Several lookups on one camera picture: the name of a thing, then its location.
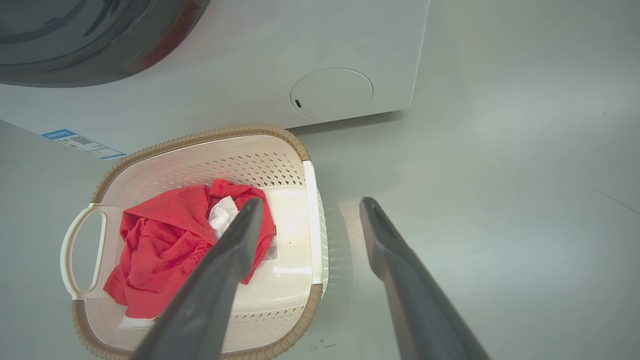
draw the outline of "barcode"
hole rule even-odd
[[[73,140],[77,143],[81,143],[82,145],[88,145],[90,143],[92,143],[93,141],[89,140],[89,139],[85,139],[82,136],[74,136],[72,138],[69,138],[69,140]]]

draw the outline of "red clothing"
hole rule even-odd
[[[106,291],[128,306],[130,318],[160,315],[203,256],[218,239],[207,217],[220,199],[231,196],[238,209],[250,199],[264,200],[264,214],[247,284],[271,245],[275,226],[264,192],[216,179],[208,189],[195,185],[171,190],[122,213],[120,235],[125,247],[111,272]]]

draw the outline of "basket handle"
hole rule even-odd
[[[98,272],[100,270],[100,263],[102,259],[102,252],[104,251],[104,239],[107,233],[107,212],[105,208],[107,206],[103,204],[90,203],[89,206],[82,210],[76,219],[71,223],[65,239],[62,242],[62,249],[60,250],[60,272],[62,274],[62,281],[65,283],[65,287],[69,294],[71,294],[72,300],[85,299],[89,292],[95,289],[98,283]],[[93,271],[93,280],[88,289],[80,289],[76,283],[74,277],[73,266],[71,265],[72,254],[74,249],[74,243],[76,242],[76,236],[80,231],[80,228],[84,224],[84,221],[92,213],[99,213],[102,217],[102,228],[100,230],[100,243],[98,245],[98,258],[95,262],[95,270]]]

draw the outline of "blue sticker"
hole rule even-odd
[[[52,131],[51,133],[42,134],[42,136],[103,160],[125,156],[123,152],[106,147],[101,143],[94,142],[67,129]]]

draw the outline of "white cloth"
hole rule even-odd
[[[134,319],[123,316],[118,330],[116,331],[116,342],[118,347],[136,348],[142,342],[142,339],[148,334],[149,330],[156,323],[153,319]]]
[[[218,240],[225,233],[231,222],[234,221],[239,211],[231,196],[222,198],[217,204],[211,208],[209,213],[209,225],[213,227]]]

